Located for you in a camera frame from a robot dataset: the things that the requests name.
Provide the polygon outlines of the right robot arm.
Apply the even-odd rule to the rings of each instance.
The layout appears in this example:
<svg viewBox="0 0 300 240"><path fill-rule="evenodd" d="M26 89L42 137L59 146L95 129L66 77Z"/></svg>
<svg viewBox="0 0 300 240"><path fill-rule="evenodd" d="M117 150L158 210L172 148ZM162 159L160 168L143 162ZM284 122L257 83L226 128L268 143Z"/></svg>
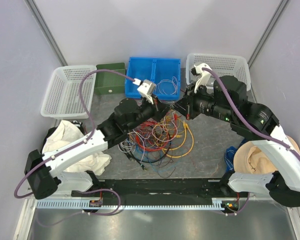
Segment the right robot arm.
<svg viewBox="0 0 300 240"><path fill-rule="evenodd" d="M261 193L285 207L300 207L300 154L271 109L248 101L243 82L231 75L222 76L214 81L211 94L203 86L195 90L195 84L190 84L172 108L188 120L203 114L228 122L232 131L258 148L273 165L271 170L258 171L248 160L250 169L244 170L235 159L234 170L224 174L219 184L223 196Z"/></svg>

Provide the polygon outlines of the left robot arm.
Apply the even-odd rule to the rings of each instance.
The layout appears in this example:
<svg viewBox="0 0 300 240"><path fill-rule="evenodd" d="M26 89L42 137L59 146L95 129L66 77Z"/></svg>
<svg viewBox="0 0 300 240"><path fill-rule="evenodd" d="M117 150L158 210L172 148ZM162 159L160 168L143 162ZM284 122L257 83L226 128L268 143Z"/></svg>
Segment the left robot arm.
<svg viewBox="0 0 300 240"><path fill-rule="evenodd" d="M100 185L94 181L92 171L66 172L66 169L95 153L108 150L123 142L128 133L149 119L159 122L169 111L169 105L157 98L153 103L143 99L138 105L134 99L124 98L104 122L82 138L59 149L28 155L25 174L37 200L45 199L57 191L84 192L96 196Z"/></svg>

